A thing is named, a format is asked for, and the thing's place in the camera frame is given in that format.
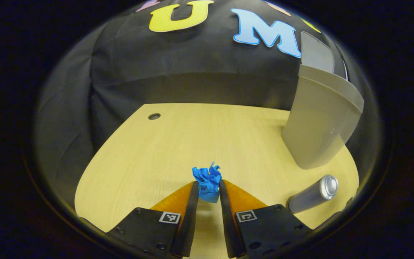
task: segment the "light wood tabletop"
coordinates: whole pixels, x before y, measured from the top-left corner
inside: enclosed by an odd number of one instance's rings
[[[154,113],[161,116],[148,119]],[[87,166],[76,190],[76,213],[108,232],[134,208],[151,208],[194,181],[193,167],[215,161],[223,179],[267,205],[285,205],[324,175],[334,175],[335,198],[295,214],[316,228],[355,195],[358,172],[345,146],[328,164],[300,169],[281,139],[288,116],[286,110],[241,105],[143,105]],[[191,257],[228,258],[220,202],[199,199]]]

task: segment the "letter m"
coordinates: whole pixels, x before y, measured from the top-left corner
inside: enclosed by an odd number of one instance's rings
[[[280,36],[281,43],[277,45],[277,48],[294,57],[301,57],[301,52],[298,50],[298,45],[295,39],[295,28],[292,26],[281,21],[275,21],[269,26],[258,15],[249,10],[233,8],[231,11],[236,13],[239,17],[239,34],[233,37],[235,41],[250,45],[258,45],[260,40],[253,34],[253,30],[255,30],[266,46],[272,47]]]

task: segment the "yellow letter u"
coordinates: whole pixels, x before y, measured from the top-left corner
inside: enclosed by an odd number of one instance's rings
[[[168,5],[166,7],[153,10],[151,21],[149,22],[149,29],[156,32],[176,31],[178,29],[189,28],[207,19],[208,5],[213,3],[210,0],[199,0],[188,2],[187,5],[192,5],[193,10],[191,16],[178,21],[170,19],[172,11],[180,5]]]

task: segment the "can top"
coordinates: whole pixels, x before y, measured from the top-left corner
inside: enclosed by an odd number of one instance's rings
[[[338,179],[325,175],[320,181],[320,193],[324,199],[331,200],[338,192]]]

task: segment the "black fabric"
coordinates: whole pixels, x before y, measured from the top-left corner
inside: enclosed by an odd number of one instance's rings
[[[177,3],[180,6],[172,19],[190,16],[191,6],[185,1],[165,0],[138,13],[135,10],[141,5],[134,6],[112,18],[80,40],[43,85],[34,125],[37,159],[54,193],[72,208],[76,186],[95,152],[145,103],[291,108],[301,59],[280,52],[277,43],[266,47],[263,42],[256,46],[235,42],[239,23],[231,8],[251,10],[269,25],[276,20],[292,25],[299,49],[302,31],[317,37],[332,47],[335,74],[345,77],[341,54],[326,35],[295,14],[284,15],[263,1],[216,0],[209,5],[207,19],[197,26],[150,31],[150,13]],[[350,62],[350,77],[361,77],[355,61]],[[361,93],[369,87],[361,80],[355,85]],[[367,106],[375,102],[372,95],[364,98]],[[369,115],[363,116],[358,130],[365,133],[355,134],[357,140],[352,143],[377,134],[366,130],[375,127],[371,122]],[[362,160],[359,155],[354,158],[357,163]]]

